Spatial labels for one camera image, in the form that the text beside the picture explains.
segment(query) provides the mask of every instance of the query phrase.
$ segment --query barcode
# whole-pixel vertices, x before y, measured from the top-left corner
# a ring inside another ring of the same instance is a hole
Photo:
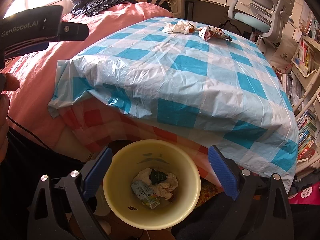
[[[154,209],[159,203],[157,201],[153,201],[151,204],[150,204],[150,208],[151,209]]]

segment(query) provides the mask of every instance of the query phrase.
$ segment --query drawer handle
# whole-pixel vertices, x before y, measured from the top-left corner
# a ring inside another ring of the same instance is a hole
[[[241,3],[242,5],[247,6],[247,7],[250,8],[250,5],[247,5],[247,4],[243,3],[243,2],[240,2],[240,3]]]

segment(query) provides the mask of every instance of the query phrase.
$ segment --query blue and white checkered tablecloth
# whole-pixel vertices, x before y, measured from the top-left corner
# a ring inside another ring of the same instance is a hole
[[[94,96],[162,129],[179,127],[175,133],[206,147],[215,143],[227,158],[261,176],[277,172],[288,190],[296,167],[297,123],[264,55],[253,42],[227,31],[232,42],[161,31],[166,22],[177,21],[145,20],[59,61],[52,116]],[[213,134],[220,139],[211,140]]]

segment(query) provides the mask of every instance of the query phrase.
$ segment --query blue gripper pad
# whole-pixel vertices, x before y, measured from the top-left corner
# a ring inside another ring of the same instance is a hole
[[[82,196],[85,200],[93,197],[112,162],[112,150],[104,148],[95,160],[88,161],[81,170],[84,177]]]
[[[208,150],[209,163],[217,175],[224,192],[231,197],[233,201],[238,198],[238,180],[226,163],[225,157],[220,153],[217,147],[211,146]]]

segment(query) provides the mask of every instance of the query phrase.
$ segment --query checkered tablecloth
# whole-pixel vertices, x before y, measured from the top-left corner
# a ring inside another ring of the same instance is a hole
[[[119,138],[174,142],[211,181],[206,152],[216,144],[261,176],[279,173],[288,190],[298,129],[269,63],[253,42],[227,31],[232,42],[161,31],[177,21],[143,21],[59,61],[52,116],[61,114],[91,150]]]

